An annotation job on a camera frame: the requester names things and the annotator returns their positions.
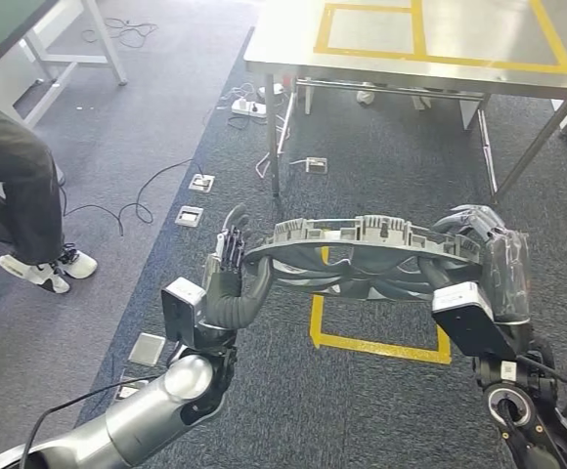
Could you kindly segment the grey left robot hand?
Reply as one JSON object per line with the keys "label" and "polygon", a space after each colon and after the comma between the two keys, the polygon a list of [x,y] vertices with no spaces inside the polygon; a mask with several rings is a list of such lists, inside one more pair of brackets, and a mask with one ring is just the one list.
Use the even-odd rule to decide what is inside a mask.
{"label": "grey left robot hand", "polygon": [[274,281],[272,261],[259,262],[255,283],[242,291],[242,266],[250,217],[245,204],[230,211],[216,237],[215,250],[206,261],[205,321],[225,329],[242,329],[253,323],[268,298]]}

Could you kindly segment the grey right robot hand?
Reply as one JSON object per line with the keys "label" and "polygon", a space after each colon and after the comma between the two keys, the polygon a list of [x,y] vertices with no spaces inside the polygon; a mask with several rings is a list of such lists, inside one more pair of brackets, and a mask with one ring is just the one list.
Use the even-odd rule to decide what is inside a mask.
{"label": "grey right robot hand", "polygon": [[496,323],[530,321],[531,273],[526,234],[506,227],[489,206],[474,204],[454,207],[450,215],[435,222],[432,229],[440,234],[474,232],[482,241],[482,273],[478,280],[454,283],[435,259],[417,260],[419,271],[433,288],[433,312],[476,307]]}

